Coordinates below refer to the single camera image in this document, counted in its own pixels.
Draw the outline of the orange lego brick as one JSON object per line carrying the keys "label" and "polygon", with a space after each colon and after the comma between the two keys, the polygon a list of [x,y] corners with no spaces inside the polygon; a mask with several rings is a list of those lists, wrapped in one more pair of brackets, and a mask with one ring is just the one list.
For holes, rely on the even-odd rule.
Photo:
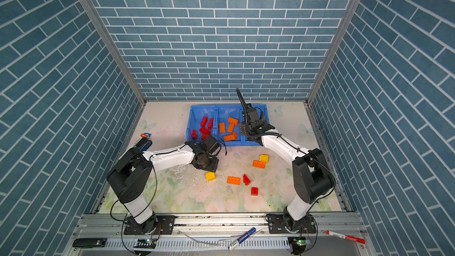
{"label": "orange lego brick", "polygon": [[230,135],[224,136],[223,139],[225,142],[229,141],[235,141],[237,139],[238,135],[236,133],[232,133]]}
{"label": "orange lego brick", "polygon": [[219,133],[225,133],[225,124],[219,123]]}
{"label": "orange lego brick", "polygon": [[253,163],[252,163],[252,166],[255,167],[255,168],[264,169],[265,166],[266,166],[266,163],[254,160]]}
{"label": "orange lego brick", "polygon": [[228,118],[228,122],[229,122],[230,124],[234,124],[234,125],[236,126],[236,125],[238,124],[239,121],[238,121],[237,119],[235,119],[235,118],[229,117],[229,118]]}

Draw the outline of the red lego brick large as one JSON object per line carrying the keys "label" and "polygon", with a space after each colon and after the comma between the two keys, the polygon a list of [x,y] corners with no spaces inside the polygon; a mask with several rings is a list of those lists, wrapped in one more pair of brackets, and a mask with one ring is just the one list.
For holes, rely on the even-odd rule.
{"label": "red lego brick large", "polygon": [[213,129],[213,123],[214,123],[214,120],[213,119],[210,119],[208,124],[207,124],[207,129],[208,130],[212,130]]}

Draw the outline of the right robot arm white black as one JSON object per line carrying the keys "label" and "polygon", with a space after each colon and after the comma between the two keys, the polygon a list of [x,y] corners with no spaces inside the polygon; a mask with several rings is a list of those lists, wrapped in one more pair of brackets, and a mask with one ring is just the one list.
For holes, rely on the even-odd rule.
{"label": "right robot arm white black", "polygon": [[336,179],[328,169],[327,160],[320,149],[307,149],[280,134],[257,109],[246,103],[240,89],[236,89],[243,107],[244,121],[239,125],[242,136],[274,151],[291,165],[296,195],[283,211],[283,223],[289,232],[302,229],[310,222],[309,212],[313,206],[330,195]]}

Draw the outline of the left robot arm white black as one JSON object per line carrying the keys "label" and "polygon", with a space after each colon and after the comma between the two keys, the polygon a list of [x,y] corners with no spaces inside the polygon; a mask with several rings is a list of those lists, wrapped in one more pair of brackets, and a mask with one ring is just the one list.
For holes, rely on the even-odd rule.
{"label": "left robot arm white black", "polygon": [[223,139],[209,135],[201,142],[184,144],[161,151],[144,151],[139,146],[128,149],[107,173],[106,179],[118,201],[128,210],[122,221],[126,235],[171,234],[174,219],[159,219],[147,200],[145,188],[151,175],[171,167],[191,164],[194,168],[215,173],[218,155],[226,148]]}

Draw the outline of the orange lego brick extra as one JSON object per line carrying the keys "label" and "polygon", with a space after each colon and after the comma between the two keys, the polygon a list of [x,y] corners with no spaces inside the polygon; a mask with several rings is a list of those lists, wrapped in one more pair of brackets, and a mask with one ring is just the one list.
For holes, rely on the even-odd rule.
{"label": "orange lego brick extra", "polygon": [[229,124],[229,127],[228,127],[228,129],[227,129],[227,132],[228,132],[228,133],[233,133],[234,128],[235,128],[235,125],[234,125],[233,123],[230,123],[230,124]]}

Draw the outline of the yellow lego brick lower left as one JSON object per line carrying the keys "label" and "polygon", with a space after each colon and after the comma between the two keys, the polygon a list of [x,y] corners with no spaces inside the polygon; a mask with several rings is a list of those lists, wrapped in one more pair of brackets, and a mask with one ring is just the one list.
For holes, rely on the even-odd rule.
{"label": "yellow lego brick lower left", "polygon": [[206,173],[205,178],[206,178],[206,181],[207,181],[207,182],[210,182],[210,181],[215,180],[215,179],[216,179],[216,176],[215,176],[215,173],[213,173],[213,172],[208,172],[208,173]]}

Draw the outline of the yellow lego brick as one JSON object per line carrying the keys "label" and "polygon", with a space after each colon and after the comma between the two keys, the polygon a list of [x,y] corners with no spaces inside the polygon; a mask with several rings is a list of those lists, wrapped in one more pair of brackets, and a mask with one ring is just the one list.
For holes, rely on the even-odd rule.
{"label": "yellow lego brick", "polygon": [[268,155],[261,154],[259,156],[259,162],[263,162],[263,163],[267,164],[268,160],[269,160],[269,156]]}
{"label": "yellow lego brick", "polygon": [[207,181],[207,182],[210,182],[210,181],[215,180],[215,179],[216,179],[216,176],[215,176],[215,173],[213,173],[213,172],[208,172],[208,173],[206,173],[205,178],[206,178],[206,181]]}

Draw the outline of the orange lego brick bottom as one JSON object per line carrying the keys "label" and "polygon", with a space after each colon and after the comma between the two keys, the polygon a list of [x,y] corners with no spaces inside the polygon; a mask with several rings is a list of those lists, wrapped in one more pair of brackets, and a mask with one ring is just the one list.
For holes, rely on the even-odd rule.
{"label": "orange lego brick bottom", "polygon": [[219,123],[219,133],[225,133],[225,124]]}

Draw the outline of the red lego brick long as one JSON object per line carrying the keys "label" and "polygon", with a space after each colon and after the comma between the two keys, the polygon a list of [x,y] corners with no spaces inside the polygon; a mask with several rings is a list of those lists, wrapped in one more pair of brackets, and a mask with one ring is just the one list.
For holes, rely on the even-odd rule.
{"label": "red lego brick long", "polygon": [[201,121],[201,123],[200,123],[201,127],[202,127],[202,128],[205,128],[207,122],[208,122],[208,118],[207,118],[207,117],[203,117],[203,119],[202,119],[202,121]]}

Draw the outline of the yellow lego brick right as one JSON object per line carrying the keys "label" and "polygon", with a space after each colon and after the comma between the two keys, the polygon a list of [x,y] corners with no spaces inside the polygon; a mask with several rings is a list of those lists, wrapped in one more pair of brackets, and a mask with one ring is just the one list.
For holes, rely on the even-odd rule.
{"label": "yellow lego brick right", "polygon": [[269,156],[268,155],[261,154],[259,156],[259,162],[263,162],[263,163],[267,164],[268,160],[269,160]]}

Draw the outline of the red lego brick tilted small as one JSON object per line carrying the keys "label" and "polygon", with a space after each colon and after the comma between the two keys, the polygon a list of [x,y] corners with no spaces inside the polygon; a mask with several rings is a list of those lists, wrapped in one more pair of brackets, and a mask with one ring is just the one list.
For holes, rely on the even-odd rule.
{"label": "red lego brick tilted small", "polygon": [[246,174],[243,175],[243,183],[248,186],[251,184],[251,180],[247,177]]}

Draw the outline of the blue stapler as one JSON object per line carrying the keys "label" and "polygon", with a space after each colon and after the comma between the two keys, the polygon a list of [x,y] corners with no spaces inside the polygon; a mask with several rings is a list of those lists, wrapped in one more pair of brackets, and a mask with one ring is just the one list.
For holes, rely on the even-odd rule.
{"label": "blue stapler", "polygon": [[133,143],[133,147],[138,148],[141,151],[147,151],[152,146],[151,134],[143,133]]}

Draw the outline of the red lego brick small lone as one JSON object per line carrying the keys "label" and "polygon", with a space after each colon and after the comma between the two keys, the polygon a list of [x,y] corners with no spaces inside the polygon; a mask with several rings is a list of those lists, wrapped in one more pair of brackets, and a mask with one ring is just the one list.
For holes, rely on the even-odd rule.
{"label": "red lego brick small lone", "polygon": [[252,196],[258,196],[258,188],[257,187],[252,187],[251,188],[251,195]]}

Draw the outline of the blue white marker pen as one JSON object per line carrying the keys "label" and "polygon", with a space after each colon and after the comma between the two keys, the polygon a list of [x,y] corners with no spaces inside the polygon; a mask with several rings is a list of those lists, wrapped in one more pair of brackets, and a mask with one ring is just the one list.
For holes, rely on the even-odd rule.
{"label": "blue white marker pen", "polygon": [[256,232],[257,232],[256,228],[251,228],[249,231],[245,232],[243,235],[241,235],[241,236],[238,237],[236,240],[234,240],[233,242],[231,242],[231,243],[228,245],[228,250],[229,250],[229,251],[232,251],[232,250],[236,249],[236,248],[239,247],[244,241],[246,241],[249,237],[251,237],[252,235],[254,235]]}

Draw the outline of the red white marker pen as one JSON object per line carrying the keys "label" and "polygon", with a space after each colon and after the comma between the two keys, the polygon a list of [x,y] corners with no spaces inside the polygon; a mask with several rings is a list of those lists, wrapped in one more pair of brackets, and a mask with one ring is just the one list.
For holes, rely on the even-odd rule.
{"label": "red white marker pen", "polygon": [[338,232],[334,232],[334,231],[327,231],[326,234],[330,235],[332,237],[337,237],[337,238],[345,239],[345,240],[348,240],[348,241],[357,242],[357,243],[360,243],[360,244],[365,244],[366,243],[366,241],[364,239],[352,237],[352,236],[349,236],[349,235],[346,235],[346,234],[343,234],[343,233],[338,233]]}

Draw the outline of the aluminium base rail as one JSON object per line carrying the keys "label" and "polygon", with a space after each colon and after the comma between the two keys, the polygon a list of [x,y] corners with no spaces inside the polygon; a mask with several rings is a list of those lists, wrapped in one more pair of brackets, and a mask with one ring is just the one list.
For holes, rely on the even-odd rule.
{"label": "aluminium base rail", "polygon": [[[296,233],[289,232],[279,214],[163,213],[161,226],[138,235],[119,222],[119,215],[84,215],[65,249],[67,256],[372,256],[367,229],[358,213],[312,213]],[[228,245],[256,228],[236,249]],[[343,233],[366,241],[360,244],[327,235]],[[78,238],[107,238],[105,247],[73,248]]]}

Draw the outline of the black flat device on rail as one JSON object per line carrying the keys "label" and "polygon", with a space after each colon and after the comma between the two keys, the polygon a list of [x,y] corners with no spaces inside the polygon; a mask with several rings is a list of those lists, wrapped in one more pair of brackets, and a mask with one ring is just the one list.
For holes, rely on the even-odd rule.
{"label": "black flat device on rail", "polygon": [[98,248],[105,247],[107,238],[78,238],[74,240],[73,248]]}

